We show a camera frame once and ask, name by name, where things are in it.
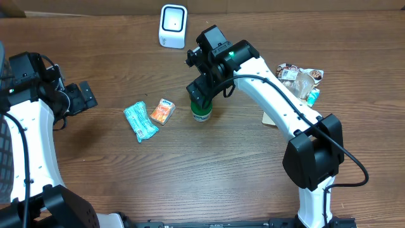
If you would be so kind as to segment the green lid jar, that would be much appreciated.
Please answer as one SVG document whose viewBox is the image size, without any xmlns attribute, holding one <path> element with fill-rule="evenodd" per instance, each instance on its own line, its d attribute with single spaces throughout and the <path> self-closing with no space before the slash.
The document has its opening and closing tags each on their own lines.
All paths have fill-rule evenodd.
<svg viewBox="0 0 405 228">
<path fill-rule="evenodd" d="M 194 102 L 191 102 L 190 104 L 192 116 L 194 120 L 196 120 L 197 122 L 207 121 L 211 116 L 212 107 L 213 107 L 212 104 L 209 104 L 207 108 L 200 108 Z"/>
</svg>

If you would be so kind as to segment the teal snack packet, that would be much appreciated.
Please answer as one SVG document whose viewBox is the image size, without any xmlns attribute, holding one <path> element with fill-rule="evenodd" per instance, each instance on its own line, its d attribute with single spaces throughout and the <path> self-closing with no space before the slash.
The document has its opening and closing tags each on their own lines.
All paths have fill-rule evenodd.
<svg viewBox="0 0 405 228">
<path fill-rule="evenodd" d="M 123 113 L 132 130 L 135 132 L 139 143 L 143 140 L 150 139 L 158 132 L 159 129 L 148 117 L 145 102 L 136 102 L 132 106 L 125 108 Z"/>
</svg>

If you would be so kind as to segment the orange tissue pack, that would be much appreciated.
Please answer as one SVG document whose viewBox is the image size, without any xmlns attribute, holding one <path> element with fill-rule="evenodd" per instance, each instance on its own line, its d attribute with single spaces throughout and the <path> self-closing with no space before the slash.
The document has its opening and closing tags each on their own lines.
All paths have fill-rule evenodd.
<svg viewBox="0 0 405 228">
<path fill-rule="evenodd" d="M 157 107 L 150 114 L 152 120 L 164 125 L 175 111 L 175 104 L 167 99 L 160 99 Z"/>
</svg>

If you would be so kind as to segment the beige Pantree snack bag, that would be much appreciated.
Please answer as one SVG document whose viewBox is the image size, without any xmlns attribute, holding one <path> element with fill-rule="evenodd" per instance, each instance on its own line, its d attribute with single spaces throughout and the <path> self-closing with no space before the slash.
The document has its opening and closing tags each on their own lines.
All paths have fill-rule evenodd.
<svg viewBox="0 0 405 228">
<path fill-rule="evenodd" d="M 277 67 L 275 76 L 295 97 L 306 104 L 308 94 L 318 87 L 323 75 L 323 70 L 282 63 Z"/>
</svg>

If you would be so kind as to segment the teal wipes pack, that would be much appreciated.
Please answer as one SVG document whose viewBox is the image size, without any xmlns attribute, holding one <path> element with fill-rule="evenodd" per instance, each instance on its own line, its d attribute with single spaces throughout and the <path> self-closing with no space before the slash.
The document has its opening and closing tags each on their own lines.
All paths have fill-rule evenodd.
<svg viewBox="0 0 405 228">
<path fill-rule="evenodd" d="M 319 89 L 317 89 L 317 88 L 312 89 L 306 99 L 307 106 L 312 108 L 313 105 L 316 103 L 317 99 L 319 98 L 319 95 L 320 95 Z"/>
</svg>

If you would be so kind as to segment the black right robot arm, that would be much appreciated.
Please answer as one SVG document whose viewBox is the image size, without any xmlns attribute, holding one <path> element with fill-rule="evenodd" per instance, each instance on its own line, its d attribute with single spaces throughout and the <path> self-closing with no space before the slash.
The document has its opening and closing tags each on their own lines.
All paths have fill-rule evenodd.
<svg viewBox="0 0 405 228">
<path fill-rule="evenodd" d="M 296 98 L 270 71 L 257 49 L 246 40 L 228 41 L 213 25 L 196 39 L 186 64 L 200 76 L 186 90 L 200 109 L 213 98 L 245 92 L 273 120 L 287 141 L 282 165 L 299 188 L 299 227 L 332 227 L 329 186 L 344 161 L 342 126 L 334 115 L 321 116 Z"/>
</svg>

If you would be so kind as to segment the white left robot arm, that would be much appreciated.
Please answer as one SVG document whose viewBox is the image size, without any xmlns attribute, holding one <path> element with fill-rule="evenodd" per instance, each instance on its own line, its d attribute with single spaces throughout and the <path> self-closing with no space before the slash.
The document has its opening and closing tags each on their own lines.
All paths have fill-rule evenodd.
<svg viewBox="0 0 405 228">
<path fill-rule="evenodd" d="M 86 81 L 65 85 L 60 66 L 39 53 L 1 51 L 1 115 L 10 138 L 13 188 L 1 227 L 131 227 L 122 213 L 96 213 L 65 187 L 56 159 L 54 124 L 97 105 Z"/>
</svg>

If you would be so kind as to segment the white barcode scanner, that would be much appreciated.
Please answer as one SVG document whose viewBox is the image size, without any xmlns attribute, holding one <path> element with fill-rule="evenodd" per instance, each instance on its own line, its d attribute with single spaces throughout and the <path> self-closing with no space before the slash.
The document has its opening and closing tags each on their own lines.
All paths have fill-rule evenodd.
<svg viewBox="0 0 405 228">
<path fill-rule="evenodd" d="M 161 9 L 159 43 L 165 48 L 183 49 L 188 11 L 185 6 L 166 4 Z"/>
</svg>

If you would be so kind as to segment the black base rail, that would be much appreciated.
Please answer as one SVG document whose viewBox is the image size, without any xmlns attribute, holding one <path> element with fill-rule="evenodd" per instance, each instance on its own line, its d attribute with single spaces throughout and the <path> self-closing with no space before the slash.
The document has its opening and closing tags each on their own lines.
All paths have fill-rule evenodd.
<svg viewBox="0 0 405 228">
<path fill-rule="evenodd" d="M 271 218 L 268 221 L 240 221 L 240 222 L 136 222 L 136 228 L 294 228 L 304 227 L 297 217 Z"/>
</svg>

